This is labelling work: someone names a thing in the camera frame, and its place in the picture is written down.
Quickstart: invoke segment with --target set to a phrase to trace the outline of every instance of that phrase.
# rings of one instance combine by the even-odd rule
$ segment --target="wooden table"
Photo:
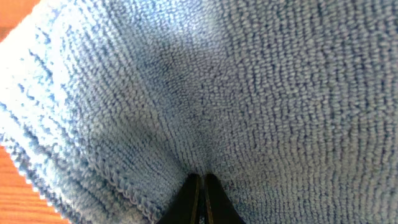
[[[0,0],[0,41],[28,15],[40,0]],[[39,193],[33,192],[0,147],[0,224],[67,224]]]
[[[0,148],[0,223],[67,224],[33,192],[24,177],[18,174],[5,148]]]

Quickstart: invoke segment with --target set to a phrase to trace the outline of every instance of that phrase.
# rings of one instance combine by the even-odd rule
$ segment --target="blue microfiber towel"
[[[42,1],[0,142],[73,223],[155,223],[212,172],[252,223],[398,223],[398,1]]]

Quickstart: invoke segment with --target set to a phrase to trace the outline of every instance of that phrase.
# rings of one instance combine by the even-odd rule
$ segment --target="microfiber cloth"
[[[42,1],[0,141],[72,223],[155,223],[214,173],[250,223],[398,223],[398,1]]]

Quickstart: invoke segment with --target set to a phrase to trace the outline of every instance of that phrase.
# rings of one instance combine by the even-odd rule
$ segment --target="wooden surface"
[[[0,223],[67,224],[39,193],[33,192],[14,167],[9,154],[0,148]]]
[[[40,0],[0,0],[0,41]],[[33,192],[0,146],[0,224],[67,224]]]
[[[0,0],[0,41],[2,41],[40,0]]]

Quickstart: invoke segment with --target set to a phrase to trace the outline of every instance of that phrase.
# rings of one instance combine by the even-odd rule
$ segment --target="terry loop texture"
[[[75,223],[213,172],[246,223],[398,222],[398,1],[43,1],[0,45],[19,170]]]

